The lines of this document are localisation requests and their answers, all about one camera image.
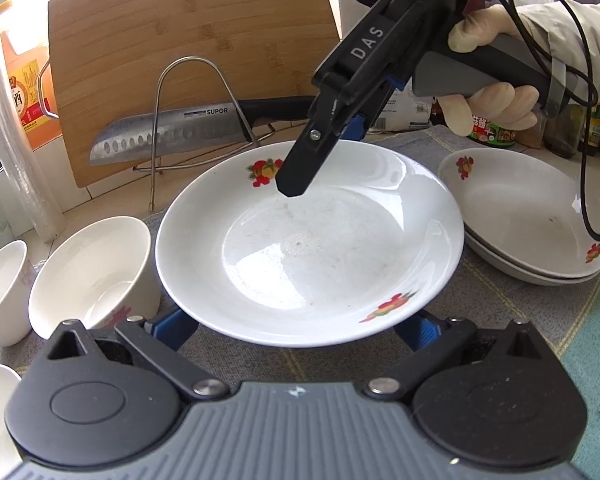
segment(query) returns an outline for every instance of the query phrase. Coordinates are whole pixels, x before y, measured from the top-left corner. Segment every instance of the cable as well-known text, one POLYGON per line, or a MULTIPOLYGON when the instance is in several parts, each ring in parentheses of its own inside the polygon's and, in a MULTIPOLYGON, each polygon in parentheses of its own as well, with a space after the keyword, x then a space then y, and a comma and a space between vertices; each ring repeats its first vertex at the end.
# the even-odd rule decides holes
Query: cable
MULTIPOLYGON (((587 63, 587 73, 586 74, 572 66, 567 66, 566 69, 567 69, 567 72, 575 74, 576 76, 581 78, 585 83, 587 83, 588 100, 585 101, 581 97, 574 94, 574 92, 571 91, 570 89, 565 89, 564 93, 567 97, 571 98, 577 104, 580 104, 587 108, 587 118, 586 118, 586 124, 585 124, 585 129, 584 129, 584 149, 582 150, 582 165, 580 167, 580 204, 581 204, 581 210, 582 210, 582 219, 584 220, 584 225, 587 229, 587 232, 589 233, 591 238, 593 238, 597 242, 600 242, 600 233, 595 231, 595 229, 592 227, 592 225, 589 221, 589 215, 587 213, 587 201, 586 201, 586 197, 585 197, 585 193, 586 193, 585 184, 586 184, 586 173, 587 173, 587 145, 589 143, 589 135, 590 135, 591 111, 592 111, 592 108, 598 104, 598 89, 596 88, 596 85, 593 81, 593 63, 591 61, 591 50, 589 49, 589 43, 587 42, 587 36, 584 33, 582 24, 580 23, 580 20, 578 19, 576 14, 573 12, 573 9, 571 9, 571 6, 567 3, 566 0, 558 0, 558 1, 565 7, 565 9, 567 10, 567 12, 569 13, 569 15, 571 16, 571 18, 573 19, 573 21, 576 24, 578 33, 580 34, 580 38, 582 40, 582 47, 584 50, 584 56, 585 56, 585 60, 587 63)), ((520 32, 520 35, 522 36, 523 41, 526 43, 526 46, 528 46, 529 51, 531 52, 532 56, 534 57, 534 59, 536 60, 538 65, 541 67, 541 69, 544 71, 544 73, 549 78, 551 78, 553 76, 551 69, 549 68, 549 65, 547 63, 545 63, 542 58, 544 57, 545 60, 550 62, 552 60, 552 56, 549 52, 545 51, 544 48, 542 48, 538 44, 538 42, 531 36, 531 33, 529 33, 529 31, 526 30, 526 27, 525 27, 524 23, 522 22, 522 19, 520 18, 518 10, 516 9, 515 1, 514 0, 500 0, 500 3, 505 8, 505 10, 507 11, 509 16, 515 23, 516 28, 520 32)))

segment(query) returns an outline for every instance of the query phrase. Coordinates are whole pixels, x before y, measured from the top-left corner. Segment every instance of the kitchen knife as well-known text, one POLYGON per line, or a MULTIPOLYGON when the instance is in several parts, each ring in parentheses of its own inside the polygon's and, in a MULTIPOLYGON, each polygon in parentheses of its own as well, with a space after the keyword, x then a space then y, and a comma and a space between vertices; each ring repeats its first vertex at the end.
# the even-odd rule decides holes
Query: kitchen knife
MULTIPOLYGON (((306 119, 312 96, 238 101, 250 126, 306 119)), ((106 126, 89 157, 92 166, 151 158, 154 115, 125 117, 106 126)), ((158 115, 156 155, 251 142, 232 103, 165 110, 158 115)))

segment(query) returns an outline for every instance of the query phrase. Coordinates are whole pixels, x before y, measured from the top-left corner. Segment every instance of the gloved hand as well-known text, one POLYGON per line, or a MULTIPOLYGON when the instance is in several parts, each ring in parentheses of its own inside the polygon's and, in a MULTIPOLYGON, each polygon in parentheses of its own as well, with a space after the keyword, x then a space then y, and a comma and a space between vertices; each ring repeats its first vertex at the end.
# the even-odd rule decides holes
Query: gloved hand
MULTIPOLYGON (((541 46, 546 36, 538 34, 532 22, 521 16, 525 27, 541 46)), ((490 44, 498 34, 510 34, 522 40, 513 20, 503 6, 478 10, 458 23, 449 34, 448 44, 455 52, 472 52, 479 46, 490 44)), ((472 97, 460 95, 439 97, 447 126, 459 136, 468 136, 473 129, 473 116, 492 121, 508 130, 526 130, 538 119, 531 113, 538 102, 539 93, 533 86, 513 88, 509 83, 497 83, 483 88, 472 97)))

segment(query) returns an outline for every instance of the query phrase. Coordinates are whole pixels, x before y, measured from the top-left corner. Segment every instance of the sleeve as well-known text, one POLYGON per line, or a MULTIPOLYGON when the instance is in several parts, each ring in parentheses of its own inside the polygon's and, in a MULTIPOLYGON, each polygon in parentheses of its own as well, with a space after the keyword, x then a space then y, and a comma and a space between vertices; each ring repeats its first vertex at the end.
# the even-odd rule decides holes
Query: sleeve
MULTIPOLYGON (((600 94, 600 4, 580 4, 567 0, 580 20, 585 31, 596 87, 600 94)), ((533 36, 544 39, 540 43, 548 46, 552 56, 586 73, 587 64, 580 34, 575 22, 560 2, 544 5, 530 5, 518 9, 521 16, 525 16, 536 30, 533 36)), ((583 81, 577 88, 577 93, 582 98, 587 97, 587 85, 583 81)))

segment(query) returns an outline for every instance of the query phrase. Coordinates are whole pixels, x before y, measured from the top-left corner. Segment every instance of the black circular cover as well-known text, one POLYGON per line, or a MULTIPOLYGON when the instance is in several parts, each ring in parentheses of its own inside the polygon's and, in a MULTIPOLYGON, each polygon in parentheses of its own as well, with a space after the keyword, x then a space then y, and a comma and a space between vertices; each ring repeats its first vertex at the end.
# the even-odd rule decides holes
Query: black circular cover
POLYGON ((62 467, 129 459, 174 425, 180 401, 163 378, 109 361, 83 327, 58 328, 5 410, 26 454, 62 467))
POLYGON ((535 468, 571 457, 587 411, 567 375, 541 360, 506 358, 444 370, 416 391, 420 427, 454 457, 535 468))

